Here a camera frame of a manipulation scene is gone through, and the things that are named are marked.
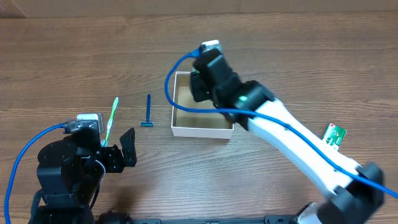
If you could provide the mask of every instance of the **open box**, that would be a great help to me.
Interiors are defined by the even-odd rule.
[[[190,72],[176,72],[173,100],[187,108],[214,109],[206,100],[197,103],[189,89]],[[218,113],[191,113],[172,109],[172,131],[174,136],[230,139],[234,124]]]

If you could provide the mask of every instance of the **green led light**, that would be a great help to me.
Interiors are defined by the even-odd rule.
[[[245,97],[245,96],[240,96],[240,97],[239,97],[239,100],[240,100],[240,101],[243,101],[243,102],[246,102],[246,101],[248,100],[248,98]]]

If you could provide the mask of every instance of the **wood grain surface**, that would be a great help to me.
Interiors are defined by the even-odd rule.
[[[135,127],[138,163],[106,175],[95,215],[115,209],[133,218],[263,217],[322,199],[278,150],[238,126],[230,141],[172,136],[164,78],[211,39],[221,40],[243,80],[267,86],[317,135],[330,122],[346,128],[340,151],[361,164],[376,162],[386,185],[398,190],[396,12],[1,19],[0,31],[0,204],[28,140],[78,113],[99,111],[108,120],[115,96],[110,144]],[[140,128],[148,93],[155,126]],[[44,136],[23,157],[13,223],[27,223],[40,189],[38,152],[62,137]],[[397,209],[398,200],[387,196],[370,223],[397,223]]]
[[[26,18],[396,10],[397,0],[0,0],[0,16]]]

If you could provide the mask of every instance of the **green toothbrush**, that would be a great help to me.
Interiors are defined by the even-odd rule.
[[[108,125],[106,125],[106,137],[105,137],[105,141],[103,142],[103,145],[102,145],[103,147],[108,146],[108,138],[109,138],[109,134],[110,134],[111,128],[112,128],[113,115],[114,115],[114,112],[116,111],[116,108],[118,107],[118,103],[119,103],[119,97],[116,97],[113,101],[111,117],[109,118]]]

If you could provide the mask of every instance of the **black base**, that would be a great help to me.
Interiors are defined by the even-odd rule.
[[[295,215],[266,215],[264,218],[213,218],[213,219],[186,219],[186,220],[163,220],[163,221],[158,218],[148,218],[148,219],[130,219],[126,222],[126,224],[290,224],[290,221],[293,217],[295,217]],[[120,223],[119,221],[120,220],[118,221],[112,220],[111,218],[107,219],[105,222],[100,222],[100,223],[119,224]]]

